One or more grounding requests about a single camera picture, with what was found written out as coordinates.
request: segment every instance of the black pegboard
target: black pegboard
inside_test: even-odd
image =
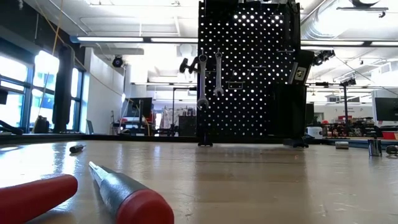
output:
[[[199,2],[198,55],[203,49],[208,56],[206,97],[210,106],[198,110],[197,135],[267,136],[272,128],[267,87],[287,84],[295,60],[293,48],[285,42],[285,30],[289,28],[284,19],[286,6],[239,4],[230,8],[222,2],[205,5]],[[213,93],[218,49],[223,54],[224,95],[220,97]],[[243,88],[228,89],[228,82],[244,82]]]

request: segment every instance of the black stand leg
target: black stand leg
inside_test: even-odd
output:
[[[213,146],[213,142],[209,138],[209,135],[207,132],[204,133],[204,135],[200,138],[198,146]]]
[[[308,147],[303,138],[297,139],[284,139],[284,146],[290,147]]]

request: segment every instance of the hanging wrench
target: hanging wrench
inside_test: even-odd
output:
[[[201,51],[201,55],[199,56],[199,63],[200,63],[200,95],[197,107],[199,110],[201,110],[200,108],[201,105],[205,105],[206,108],[209,108],[209,101],[206,99],[206,92],[205,92],[207,56],[203,53],[203,50]]]
[[[217,71],[217,75],[216,75],[216,88],[214,89],[214,94],[216,96],[218,96],[219,93],[221,93],[222,95],[224,95],[224,90],[221,87],[221,59],[223,57],[223,54],[220,53],[220,49],[218,49],[217,53],[216,53],[216,71]]]

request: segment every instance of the security camera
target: security camera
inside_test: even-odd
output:
[[[113,67],[120,68],[123,65],[123,58],[122,55],[116,55],[112,62]]]

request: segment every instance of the wrench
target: wrench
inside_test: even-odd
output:
[[[216,88],[214,89],[214,94],[216,96],[218,96],[219,93],[224,95],[224,90],[221,87],[221,59],[222,59],[222,57],[223,57],[223,54],[221,54],[220,53],[220,49],[218,49],[218,51],[216,53],[216,62],[217,62],[217,66],[216,66],[216,71],[217,71]]]
[[[201,105],[205,105],[206,108],[209,108],[209,101],[206,99],[206,93],[205,93],[207,56],[203,54],[203,50],[201,51],[201,55],[199,56],[199,63],[200,63],[200,95],[199,95],[199,100],[197,102],[197,107],[198,110],[201,110],[200,108]]]

